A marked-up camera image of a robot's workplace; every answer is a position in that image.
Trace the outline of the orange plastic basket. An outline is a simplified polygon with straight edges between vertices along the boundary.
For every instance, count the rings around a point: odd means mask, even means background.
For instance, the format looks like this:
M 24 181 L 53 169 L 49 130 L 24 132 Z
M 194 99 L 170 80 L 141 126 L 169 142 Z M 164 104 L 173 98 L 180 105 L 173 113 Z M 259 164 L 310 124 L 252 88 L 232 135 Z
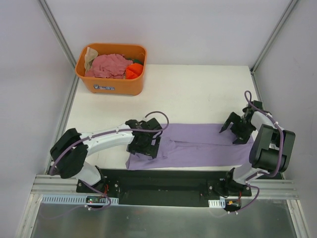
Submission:
M 135 79 L 86 77 L 84 62 L 87 48 L 96 50 L 100 55 L 122 54 L 129 59 L 138 60 L 143 63 L 143 71 L 140 76 Z M 136 96 L 143 90 L 146 63 L 147 50 L 141 45 L 91 43 L 83 48 L 75 66 L 75 73 L 79 78 L 81 78 L 86 88 L 92 93 Z

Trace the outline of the purple t-shirt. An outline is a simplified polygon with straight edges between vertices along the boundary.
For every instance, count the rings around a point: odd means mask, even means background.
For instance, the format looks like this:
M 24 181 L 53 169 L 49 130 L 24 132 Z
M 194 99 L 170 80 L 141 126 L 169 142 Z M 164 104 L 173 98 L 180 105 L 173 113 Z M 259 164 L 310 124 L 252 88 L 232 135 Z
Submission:
M 249 160 L 253 139 L 234 144 L 235 135 L 220 132 L 219 123 L 170 124 L 162 132 L 156 158 L 131 154 L 126 162 L 130 171 L 161 168 L 240 166 Z

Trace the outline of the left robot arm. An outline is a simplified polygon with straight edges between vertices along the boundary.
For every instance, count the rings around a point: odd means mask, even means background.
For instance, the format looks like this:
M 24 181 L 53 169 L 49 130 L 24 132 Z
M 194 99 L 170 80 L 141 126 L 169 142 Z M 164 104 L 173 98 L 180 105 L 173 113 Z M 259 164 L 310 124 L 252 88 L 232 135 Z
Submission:
M 152 118 L 149 121 L 130 119 L 104 131 L 79 133 L 68 129 L 50 149 L 53 159 L 51 173 L 62 179 L 76 178 L 94 193 L 106 192 L 106 179 L 101 169 L 86 162 L 86 158 L 102 150 L 124 145 L 127 152 L 157 157 L 163 128 Z

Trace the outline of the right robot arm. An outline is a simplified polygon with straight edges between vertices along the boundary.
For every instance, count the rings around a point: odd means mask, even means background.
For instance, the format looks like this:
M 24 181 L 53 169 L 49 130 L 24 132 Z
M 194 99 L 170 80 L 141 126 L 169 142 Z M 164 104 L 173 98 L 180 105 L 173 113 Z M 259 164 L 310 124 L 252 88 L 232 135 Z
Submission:
M 296 135 L 278 125 L 260 101 L 249 101 L 243 115 L 232 112 L 220 129 L 230 129 L 236 139 L 234 145 L 244 145 L 256 131 L 247 163 L 232 168 L 225 178 L 215 184 L 213 191 L 222 197 L 249 196 L 248 182 L 261 176 L 273 177 L 289 165 Z

